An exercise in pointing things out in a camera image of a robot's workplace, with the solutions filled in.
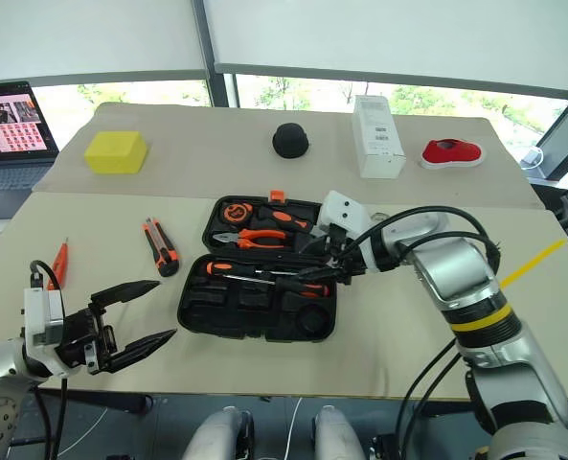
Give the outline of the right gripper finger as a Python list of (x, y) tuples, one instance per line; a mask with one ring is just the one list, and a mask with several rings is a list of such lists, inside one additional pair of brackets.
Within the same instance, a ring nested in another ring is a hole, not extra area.
[(329, 254), (330, 236), (299, 234), (296, 237), (294, 251), (299, 255), (327, 255)]
[(334, 283), (349, 286), (352, 282), (352, 275), (342, 267), (313, 266), (299, 271), (295, 278), (303, 283), (319, 282), (331, 280)]

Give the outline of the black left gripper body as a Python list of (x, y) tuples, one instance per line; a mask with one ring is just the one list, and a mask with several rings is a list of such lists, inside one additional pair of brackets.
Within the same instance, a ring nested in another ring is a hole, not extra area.
[(103, 322), (105, 314), (104, 307), (88, 306), (64, 319), (56, 352), (67, 367), (85, 365), (91, 375), (112, 371), (112, 358), (118, 348), (113, 327)]

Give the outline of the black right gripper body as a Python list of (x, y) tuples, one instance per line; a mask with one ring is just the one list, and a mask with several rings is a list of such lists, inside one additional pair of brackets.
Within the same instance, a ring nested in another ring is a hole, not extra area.
[[(352, 243), (352, 239), (348, 236), (348, 232), (343, 227), (331, 223), (328, 225), (326, 230), (322, 231), (321, 235), (323, 234), (328, 234), (330, 236), (329, 254), (306, 255), (312, 259), (315, 259), (315, 262), (313, 262), (310, 267), (313, 266), (342, 267), (350, 272), (352, 278), (354, 276), (360, 276), (365, 273), (366, 266), (363, 262), (359, 249), (354, 249), (351, 253), (347, 255), (343, 254), (344, 250), (348, 247), (348, 244)], [(330, 280), (309, 282), (307, 284), (320, 284), (325, 282), (330, 282)]]

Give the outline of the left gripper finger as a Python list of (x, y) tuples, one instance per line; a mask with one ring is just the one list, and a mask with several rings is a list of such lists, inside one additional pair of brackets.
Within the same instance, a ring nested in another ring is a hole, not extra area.
[(176, 329), (154, 333), (128, 344), (121, 352), (110, 356), (104, 364), (106, 373), (117, 373), (155, 353), (174, 335)]
[(153, 280), (127, 282), (93, 293), (90, 297), (91, 311), (105, 311), (116, 303), (127, 303), (159, 287), (161, 283)]

